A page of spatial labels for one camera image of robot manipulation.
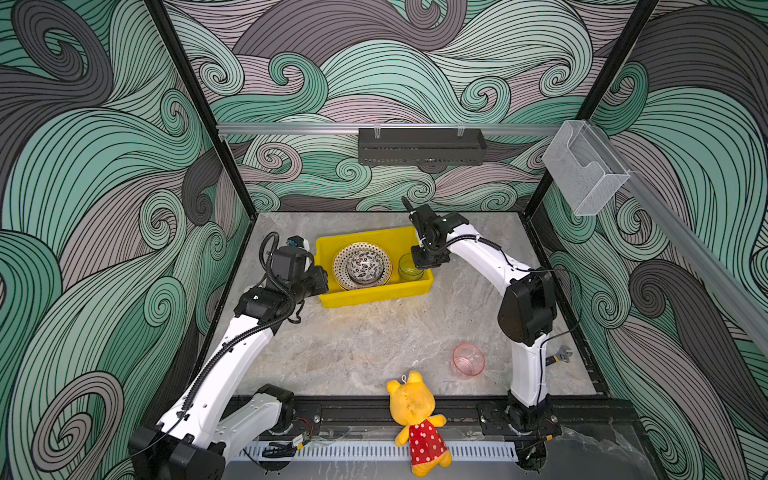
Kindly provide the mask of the green plastic cup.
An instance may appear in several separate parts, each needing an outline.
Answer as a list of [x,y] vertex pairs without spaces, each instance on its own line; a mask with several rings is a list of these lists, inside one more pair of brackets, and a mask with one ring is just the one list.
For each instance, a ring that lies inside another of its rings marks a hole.
[[423,278],[424,271],[415,265],[413,255],[406,253],[398,260],[398,275],[403,282],[414,282]]

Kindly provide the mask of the dotted plate yellow rim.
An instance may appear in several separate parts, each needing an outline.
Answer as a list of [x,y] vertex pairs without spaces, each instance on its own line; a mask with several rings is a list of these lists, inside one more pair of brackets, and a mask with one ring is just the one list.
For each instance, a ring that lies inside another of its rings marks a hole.
[[[372,285],[357,285],[357,284],[354,284],[350,280],[349,276],[347,275],[347,272],[345,270],[345,263],[352,253],[366,251],[366,250],[374,251],[381,255],[385,265],[384,275],[378,282]],[[334,273],[334,277],[337,284],[343,290],[349,291],[349,290],[378,287],[378,286],[385,285],[389,281],[392,274],[392,263],[391,263],[390,257],[385,252],[385,250],[379,247],[378,245],[367,243],[367,242],[356,242],[342,248],[337,253],[333,262],[333,273]]]

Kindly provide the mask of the black leaf patterned bowl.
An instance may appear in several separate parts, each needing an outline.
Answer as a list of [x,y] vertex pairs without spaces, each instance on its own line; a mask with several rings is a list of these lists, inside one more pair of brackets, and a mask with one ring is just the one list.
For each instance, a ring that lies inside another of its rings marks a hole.
[[345,270],[354,284],[372,285],[383,277],[385,265],[379,253],[366,250],[352,253]]

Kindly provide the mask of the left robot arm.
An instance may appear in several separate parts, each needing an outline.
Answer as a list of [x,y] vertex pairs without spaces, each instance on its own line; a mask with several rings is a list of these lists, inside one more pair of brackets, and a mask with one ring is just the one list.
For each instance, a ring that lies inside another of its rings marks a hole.
[[292,392],[267,384],[231,414],[237,387],[284,323],[300,322],[310,297],[329,290],[328,274],[300,236],[277,232],[262,241],[262,280],[238,300],[227,330],[181,397],[153,427],[129,441],[138,479],[220,479],[230,461],[260,434],[290,425]]

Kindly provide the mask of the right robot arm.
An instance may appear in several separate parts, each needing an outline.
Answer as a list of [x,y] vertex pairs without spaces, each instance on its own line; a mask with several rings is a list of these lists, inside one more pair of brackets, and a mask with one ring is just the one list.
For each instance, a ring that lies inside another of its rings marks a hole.
[[546,385],[546,347],[557,317],[555,278],[506,254],[464,216],[439,215],[428,205],[402,199],[418,244],[411,248],[416,268],[437,268],[460,257],[483,275],[502,297],[497,323],[512,342],[509,415],[517,430],[531,430],[550,408]]

